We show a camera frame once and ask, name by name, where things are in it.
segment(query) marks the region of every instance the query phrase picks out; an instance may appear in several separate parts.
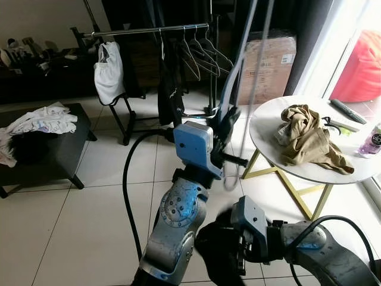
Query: gray cable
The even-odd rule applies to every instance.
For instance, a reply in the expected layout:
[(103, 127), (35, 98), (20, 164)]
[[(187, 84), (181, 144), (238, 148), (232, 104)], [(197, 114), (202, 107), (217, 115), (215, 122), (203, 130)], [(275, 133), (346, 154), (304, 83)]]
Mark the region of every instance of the gray cable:
[[(261, 41), (261, 45), (260, 45), (260, 50), (258, 51), (257, 65), (255, 66), (253, 87), (251, 89), (250, 97), (249, 97), (248, 117), (246, 118), (245, 130), (243, 132), (241, 149), (240, 149), (240, 152), (239, 152), (239, 157), (240, 158), (242, 158), (243, 151), (245, 149), (246, 134), (247, 134), (247, 131), (249, 129), (249, 123), (250, 123), (250, 117), (249, 117), (249, 115), (251, 114), (252, 105), (254, 104), (255, 90), (257, 88), (257, 83), (258, 83), (258, 78), (259, 78), (258, 74), (259, 74), (259, 71), (260, 71), (261, 62), (262, 62), (262, 58), (263, 58), (265, 41), (266, 41), (267, 36), (268, 36), (268, 30), (270, 29), (270, 22), (271, 22), (271, 15), (272, 15), (272, 12), (273, 12), (273, 7), (274, 7), (274, 0), (269, 0), (268, 6), (267, 6), (267, 12), (266, 12), (266, 19), (265, 19), (264, 27), (263, 27), (262, 41)], [(241, 61), (242, 61), (242, 64), (241, 64), (242, 67), (241, 68), (243, 68), (244, 58), (241, 58)], [(226, 181), (226, 177), (225, 177), (225, 179), (224, 179), (224, 188), (227, 191), (233, 190), (236, 187), (237, 183), (238, 183), (238, 177), (239, 177), (239, 168), (237, 168), (237, 172), (236, 172), (236, 176), (235, 176), (235, 181), (234, 181), (232, 186), (228, 186), (227, 185), (227, 181)]]
[(239, 70), (242, 68), (242, 60), (243, 60), (243, 57), (245, 55), (246, 43), (248, 40), (248, 36), (249, 36), (250, 28), (251, 28), (252, 19), (254, 17), (255, 9), (257, 7), (257, 2), (258, 2), (258, 0), (252, 0), (250, 3), (248, 17), (246, 19), (245, 28), (243, 30), (241, 42), (239, 44), (238, 55), (236, 57), (236, 61), (234, 63), (232, 70), (230, 71), (229, 75), (227, 76), (224, 88), (223, 88), (222, 93), (221, 93), (220, 115), (218, 118), (219, 123), (221, 123), (221, 121), (223, 120), (224, 116), (227, 113), (227, 110), (229, 109), (229, 101), (230, 101), (230, 96), (232, 94), (233, 85), (234, 85), (234, 82), (236, 81)]

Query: white fabric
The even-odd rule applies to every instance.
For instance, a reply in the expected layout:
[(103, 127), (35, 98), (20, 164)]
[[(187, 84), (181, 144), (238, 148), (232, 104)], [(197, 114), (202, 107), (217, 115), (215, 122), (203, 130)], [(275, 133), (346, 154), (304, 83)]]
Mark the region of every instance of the white fabric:
[(98, 63), (94, 65), (94, 82), (99, 100), (103, 105), (111, 104), (125, 92), (123, 86), (123, 64), (116, 42), (101, 44)]
[(0, 164), (14, 167), (16, 160), (9, 148), (13, 135), (41, 131), (44, 133), (63, 134), (76, 131), (77, 116), (69, 114), (70, 110), (60, 102), (28, 112), (6, 128), (0, 128)]
[(9, 148), (11, 135), (5, 132), (5, 128), (0, 128), (0, 164), (13, 168), (16, 160), (12, 156), (12, 150)]

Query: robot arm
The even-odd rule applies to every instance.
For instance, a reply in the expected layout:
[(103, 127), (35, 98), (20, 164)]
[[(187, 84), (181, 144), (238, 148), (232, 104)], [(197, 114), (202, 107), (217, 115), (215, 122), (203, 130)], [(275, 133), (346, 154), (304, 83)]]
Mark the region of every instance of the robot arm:
[[(381, 285), (364, 262), (338, 244), (323, 226), (314, 228), (297, 248), (288, 251), (288, 246), (310, 224), (306, 221), (295, 224), (274, 221), (268, 226), (264, 212), (245, 196), (231, 210), (200, 230), (196, 249), (217, 285), (228, 285), (226, 281), (229, 279), (245, 275), (245, 261), (267, 264), (283, 258), (310, 271), (321, 285)], [(221, 271), (228, 261), (232, 264), (230, 272)]]
[(161, 199), (158, 222), (132, 285), (179, 285), (195, 247), (217, 285), (244, 285), (240, 275), (245, 274), (245, 261), (269, 263), (283, 258), (306, 268), (322, 285), (381, 285), (323, 226), (314, 228), (289, 251), (311, 222), (274, 221), (268, 225), (264, 211), (246, 196), (201, 229), (196, 239), (206, 215), (207, 189), (222, 174), (218, 160), (224, 156), (212, 149), (213, 139), (211, 128), (197, 123), (175, 129), (177, 155), (186, 167), (176, 170), (173, 186)]

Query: beige cloth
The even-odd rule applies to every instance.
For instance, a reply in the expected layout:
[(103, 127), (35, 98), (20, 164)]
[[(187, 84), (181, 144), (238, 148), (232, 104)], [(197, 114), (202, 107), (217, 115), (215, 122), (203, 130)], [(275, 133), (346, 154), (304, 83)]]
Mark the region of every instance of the beige cloth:
[(288, 125), (289, 143), (280, 160), (285, 165), (299, 165), (305, 162), (335, 170), (343, 175), (354, 172), (352, 164), (342, 155), (340, 149), (329, 140), (329, 131), (323, 129), (318, 112), (308, 105), (292, 105), (283, 110), (281, 118)]

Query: tiled floor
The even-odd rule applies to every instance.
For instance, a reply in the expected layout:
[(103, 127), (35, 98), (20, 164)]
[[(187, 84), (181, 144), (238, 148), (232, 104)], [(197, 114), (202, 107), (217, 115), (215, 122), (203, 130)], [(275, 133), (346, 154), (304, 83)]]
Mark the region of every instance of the tiled floor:
[[(157, 113), (156, 100), (154, 95), (149, 95), (146, 101), (130, 101), (138, 116), (149, 117)], [(197, 92), (186, 95), (184, 100), (188, 113), (199, 113), (208, 102)], [(115, 286), (132, 282), (138, 259), (121, 192), (123, 166), (131, 144), (126, 147), (119, 144), (121, 134), (114, 119), (97, 99), (70, 100), (73, 101), (82, 103), (98, 137), (98, 141), (86, 143), (78, 166), (78, 177), (86, 187), (78, 190), (63, 180), (44, 186), (18, 187), (17, 193), (0, 200), (0, 285)], [(49, 103), (0, 105), (0, 111)], [(127, 121), (123, 104), (118, 104), (117, 110)], [(247, 117), (244, 107), (227, 152), (239, 154)], [(157, 124), (153, 120), (140, 127), (155, 128)], [(253, 152), (254, 146), (247, 137), (243, 157), (250, 158)], [(266, 164), (260, 158), (255, 168)], [(157, 136), (141, 143), (133, 156), (128, 188), (142, 246), (152, 229), (158, 202), (170, 188), (177, 167), (182, 167), (182, 163), (174, 147)], [(234, 164), (228, 165), (228, 184), (233, 183), (236, 170)], [(290, 179), (297, 185), (309, 186), (306, 181)], [(291, 223), (303, 220), (276, 175), (269, 174), (238, 180), (230, 192), (224, 190), (222, 181), (215, 181), (203, 225), (212, 222), (221, 210), (244, 194), (255, 200), (270, 219)], [(305, 196), (311, 208), (318, 196), (319, 193)], [(381, 255), (381, 215), (361, 185), (335, 186), (323, 209), (325, 214), (344, 215), (354, 220), (367, 234), (375, 255)], [(366, 259), (364, 247), (351, 228), (343, 223), (326, 226), (341, 244)], [(249, 286), (296, 285), (284, 261), (275, 261), (270, 266), (247, 263), (246, 271), (244, 279)], [(297, 267), (296, 271), (303, 285), (319, 285), (303, 268)], [(182, 285), (213, 285), (198, 254), (193, 255)]]

